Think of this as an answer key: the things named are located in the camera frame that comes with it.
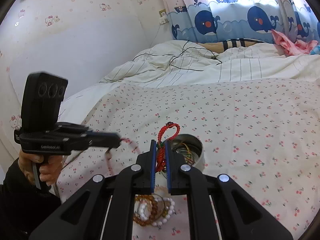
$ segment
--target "hand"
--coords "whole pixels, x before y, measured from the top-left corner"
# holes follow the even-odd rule
[[[42,163],[44,161],[43,155],[27,154],[22,150],[19,152],[18,165],[23,172],[26,179],[35,185],[35,176],[32,170],[32,162]],[[52,155],[48,158],[48,163],[40,166],[40,180],[45,181],[48,186],[54,184],[62,169],[62,156]]]

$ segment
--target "person's arm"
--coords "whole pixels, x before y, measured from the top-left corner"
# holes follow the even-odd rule
[[[56,182],[61,171],[61,156],[51,156],[40,168],[40,179],[47,184]],[[28,235],[58,206],[60,199],[51,193],[41,193],[34,186],[32,161],[41,163],[43,156],[20,152],[9,168],[0,191],[0,212],[17,229]]]

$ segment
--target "black handheld device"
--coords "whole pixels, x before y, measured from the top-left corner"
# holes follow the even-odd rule
[[[21,106],[22,124],[14,130],[14,140],[23,152],[44,155],[70,155],[72,150],[86,150],[90,146],[118,148],[121,139],[116,133],[98,133],[88,127],[57,122],[68,80],[46,73],[29,74]],[[39,178],[43,163],[32,163],[36,187],[47,191],[50,187]]]

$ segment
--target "cherry print fabric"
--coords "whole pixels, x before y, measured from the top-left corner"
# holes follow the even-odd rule
[[[124,83],[83,124],[116,131],[145,152],[165,123],[178,123],[180,133],[202,141],[205,174],[228,174],[298,239],[320,207],[319,92],[318,81],[281,78],[164,88]],[[174,132],[168,129],[164,138]],[[93,175],[111,176],[136,161],[126,144],[105,151],[89,148],[66,160],[57,182],[63,202]],[[166,196],[159,174],[156,184]],[[176,214],[167,224],[134,224],[132,239],[189,239],[186,198],[174,200]]]

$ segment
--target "red string bracelet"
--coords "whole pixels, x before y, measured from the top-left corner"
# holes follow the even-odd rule
[[[173,122],[168,122],[164,127],[162,127],[158,133],[158,148],[159,148],[159,154],[157,157],[157,166],[156,166],[156,172],[162,171],[165,167],[165,160],[164,160],[164,155],[165,155],[165,146],[162,143],[161,139],[162,136],[164,134],[164,132],[172,127],[176,127],[176,133],[171,136],[168,140],[171,141],[173,140],[180,132],[180,125],[178,125],[177,123],[173,123]]]

